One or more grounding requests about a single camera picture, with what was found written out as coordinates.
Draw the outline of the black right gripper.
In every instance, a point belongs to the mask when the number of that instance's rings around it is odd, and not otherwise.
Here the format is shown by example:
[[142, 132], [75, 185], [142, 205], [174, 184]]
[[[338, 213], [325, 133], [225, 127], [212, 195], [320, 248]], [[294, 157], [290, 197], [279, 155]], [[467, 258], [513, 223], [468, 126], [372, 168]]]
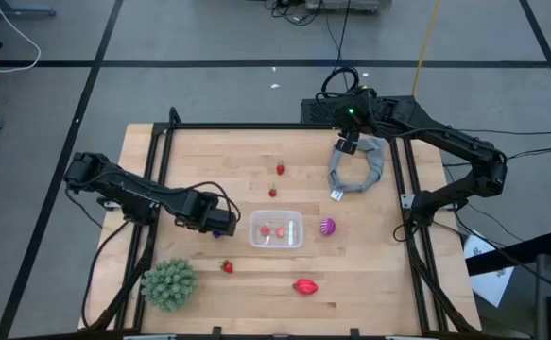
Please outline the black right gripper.
[[354, 154], [358, 146], [355, 135], [379, 135], [372, 108], [376, 98], [377, 92], [372, 88], [359, 88], [335, 97], [333, 118], [339, 136], [337, 150]]

